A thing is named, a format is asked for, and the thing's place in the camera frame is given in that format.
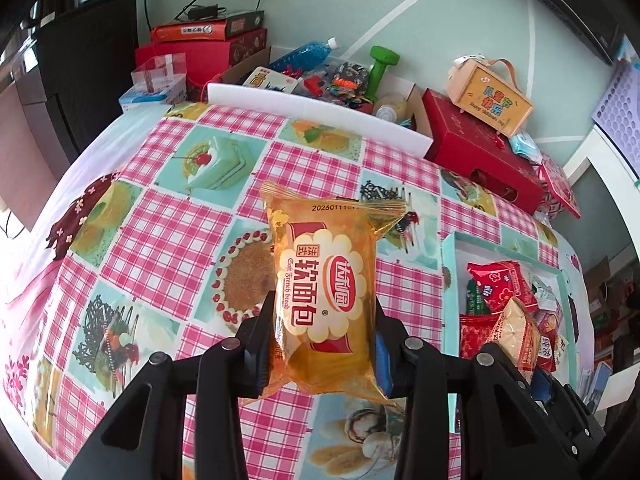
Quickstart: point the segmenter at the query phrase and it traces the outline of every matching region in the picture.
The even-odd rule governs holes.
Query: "flower-shaped label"
[[[346,336],[362,315],[363,266],[346,235],[320,229],[297,236],[278,263],[276,308],[286,329],[315,344]]]

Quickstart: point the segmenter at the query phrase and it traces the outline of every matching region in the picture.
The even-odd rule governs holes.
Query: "red oval logo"
[[[356,281],[349,261],[332,256],[324,263],[324,293],[329,304],[339,312],[348,312],[356,301]]]

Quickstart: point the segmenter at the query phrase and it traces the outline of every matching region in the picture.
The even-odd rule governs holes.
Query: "light blue tray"
[[[442,352],[448,355],[458,356],[460,353],[460,313],[466,311],[466,284],[471,275],[466,270],[469,262],[484,264],[498,262],[500,260],[516,260],[527,264],[529,268],[541,279],[550,285],[556,298],[562,306],[562,326],[560,333],[567,339],[569,384],[577,387],[577,371],[575,364],[575,340],[574,324],[571,317],[571,307],[566,291],[566,285],[562,273],[545,265],[538,260],[511,251],[487,240],[482,240],[466,233],[454,232],[442,242],[442,265],[449,269],[450,285],[442,295],[444,309],[442,330]],[[449,395],[449,431],[455,433],[456,395]]]

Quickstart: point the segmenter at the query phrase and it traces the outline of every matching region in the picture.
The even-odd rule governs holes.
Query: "wooden box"
[[[513,66],[505,64],[514,78]],[[489,67],[469,59],[453,73],[446,91],[461,110],[513,137],[533,110],[533,104],[514,87],[515,81],[509,84]]]

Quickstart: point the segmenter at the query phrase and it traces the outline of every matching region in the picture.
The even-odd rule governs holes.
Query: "green snack package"
[[[470,316],[483,316],[491,314],[486,301],[478,291],[476,280],[473,278],[466,284],[466,313]]]

